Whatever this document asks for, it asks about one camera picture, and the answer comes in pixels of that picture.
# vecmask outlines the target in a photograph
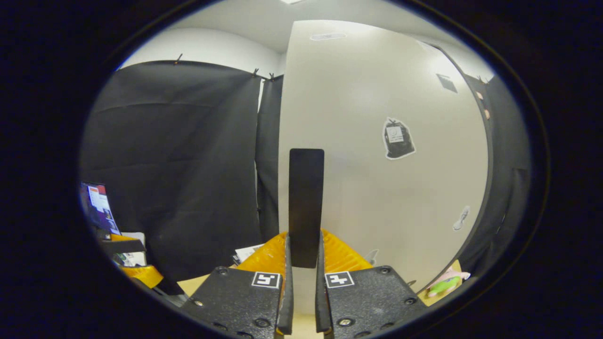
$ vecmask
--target sticker on wall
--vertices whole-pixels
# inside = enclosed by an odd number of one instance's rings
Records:
[[[458,93],[456,91],[456,87],[454,86],[454,83],[452,82],[452,80],[450,80],[450,77],[448,77],[447,75],[441,75],[441,74],[436,74],[438,76],[438,79],[440,79],[440,83],[442,84],[442,86],[445,89],[449,89],[452,92]]]
[[[396,160],[416,152],[408,127],[396,118],[388,117],[383,124],[385,157]]]
[[[364,260],[368,261],[369,264],[375,266],[377,264],[377,254],[379,253],[379,250],[372,250],[370,251],[366,257],[364,257]]]
[[[463,209],[463,212],[461,213],[461,216],[458,218],[456,223],[454,223],[454,225],[452,225],[452,229],[455,231],[461,230],[463,228],[463,225],[465,224],[465,219],[467,218],[468,215],[469,215],[469,206],[465,206],[465,208]]]
[[[310,37],[310,40],[321,41],[321,40],[332,40],[341,39],[347,37],[345,33],[327,33],[327,34],[314,34]]]

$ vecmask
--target ceiling light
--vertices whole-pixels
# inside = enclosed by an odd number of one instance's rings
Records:
[[[291,5],[291,4],[295,4],[296,2],[300,2],[300,1],[303,1],[303,0],[281,0],[281,1],[284,2],[284,3],[286,3],[286,4]]]

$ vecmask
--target white wall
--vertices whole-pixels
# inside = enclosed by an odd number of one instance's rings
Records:
[[[413,37],[419,41],[431,43],[433,45],[442,48],[456,64],[463,70],[463,73],[471,75],[474,78],[481,77],[484,82],[490,81],[494,77],[494,71],[489,67],[488,63],[481,59],[477,53],[473,52],[469,47],[463,48],[456,46],[451,43],[442,42],[438,39],[434,39],[426,36],[418,36],[415,34],[406,34],[406,36]],[[285,73],[287,66],[287,53],[283,53],[279,62],[279,66],[276,71],[276,75]]]
[[[281,55],[241,36],[203,28],[181,28],[159,33],[140,47],[122,68],[136,63],[175,60],[214,63],[270,78],[279,67]]]
[[[275,76],[285,74],[285,68],[287,67],[287,52],[280,55],[279,67],[276,70]]]

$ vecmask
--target black bag sticker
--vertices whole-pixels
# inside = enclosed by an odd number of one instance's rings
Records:
[[[410,130],[402,121],[388,117],[383,126],[383,143],[385,144],[385,157],[396,160],[415,153]]]

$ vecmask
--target white ceiling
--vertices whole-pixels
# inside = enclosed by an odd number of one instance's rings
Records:
[[[383,0],[225,0],[206,7],[172,25],[209,28],[237,34],[276,52],[287,51],[291,27],[300,20],[340,20],[431,37],[465,48],[464,44],[432,23]]]

